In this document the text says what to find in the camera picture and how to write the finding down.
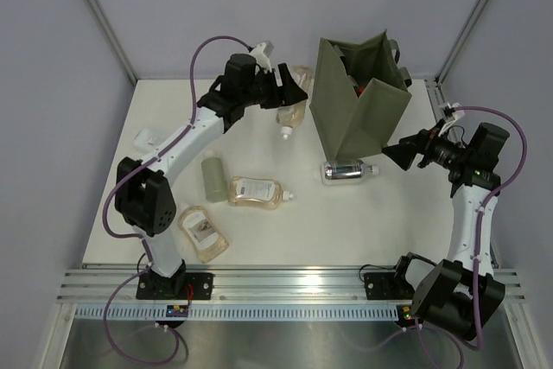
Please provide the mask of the clear amber soap pouch bottle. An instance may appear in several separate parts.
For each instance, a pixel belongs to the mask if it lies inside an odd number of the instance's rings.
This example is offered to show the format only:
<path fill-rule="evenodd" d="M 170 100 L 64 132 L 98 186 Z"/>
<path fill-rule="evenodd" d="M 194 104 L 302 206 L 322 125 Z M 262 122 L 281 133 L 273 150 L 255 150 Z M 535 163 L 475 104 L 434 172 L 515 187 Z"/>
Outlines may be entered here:
<path fill-rule="evenodd" d="M 290 73 L 295 83 L 309 96 L 313 79 L 311 67 L 294 66 Z M 288 107 L 281 107 L 276 112 L 276 122 L 280 126 L 280 134 L 283 140 L 288 140 L 295 128 L 303 121 L 308 99 Z"/>

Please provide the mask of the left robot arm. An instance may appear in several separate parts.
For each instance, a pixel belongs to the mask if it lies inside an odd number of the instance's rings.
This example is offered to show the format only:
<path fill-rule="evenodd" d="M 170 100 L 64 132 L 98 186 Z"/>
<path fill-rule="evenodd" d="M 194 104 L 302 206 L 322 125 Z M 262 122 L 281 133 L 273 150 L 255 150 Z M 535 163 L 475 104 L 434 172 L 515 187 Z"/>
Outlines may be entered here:
<path fill-rule="evenodd" d="M 307 98 L 285 64 L 271 68 L 253 53 L 232 54 L 224 72 L 195 98 L 190 120 L 161 148 L 138 160 L 125 157 L 119 162 L 116 186 L 108 200 L 131 226 L 130 236 L 143 245 L 148 258 L 141 274 L 145 285 L 169 299 L 180 296 L 186 287 L 186 265 L 168 230 L 177 214 L 172 186 L 181 172 L 208 144 L 227 133 L 247 107 L 286 108 Z"/>

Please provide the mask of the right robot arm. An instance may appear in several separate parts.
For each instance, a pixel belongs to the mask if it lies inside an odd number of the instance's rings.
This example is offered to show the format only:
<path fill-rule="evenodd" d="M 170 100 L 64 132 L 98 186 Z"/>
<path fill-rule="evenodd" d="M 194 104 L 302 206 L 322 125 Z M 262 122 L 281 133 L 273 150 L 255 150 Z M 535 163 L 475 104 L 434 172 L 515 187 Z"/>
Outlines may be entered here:
<path fill-rule="evenodd" d="M 435 163 L 448 171 L 454 222 L 448 255 L 435 263 L 413 252 L 402 256 L 391 276 L 399 296 L 412 298 L 412 314 L 463 340 L 474 340 L 505 297 L 493 276 L 491 224 L 501 179 L 494 173 L 509 134 L 489 123 L 468 145 L 448 139 L 439 121 L 430 130 L 404 137 L 383 149 L 403 170 L 416 156 L 418 168 Z"/>

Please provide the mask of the green Fairy dish soap bottle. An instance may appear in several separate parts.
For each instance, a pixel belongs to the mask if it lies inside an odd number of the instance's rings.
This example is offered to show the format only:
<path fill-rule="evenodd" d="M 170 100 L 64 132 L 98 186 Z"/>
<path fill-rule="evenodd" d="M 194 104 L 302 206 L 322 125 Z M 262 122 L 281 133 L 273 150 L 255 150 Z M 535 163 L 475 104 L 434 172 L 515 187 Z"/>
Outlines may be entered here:
<path fill-rule="evenodd" d="M 357 97 L 360 97 L 363 94 L 363 92 L 365 91 L 365 89 L 366 89 L 366 86 L 357 86 L 355 88 L 355 92 L 356 92 Z"/>

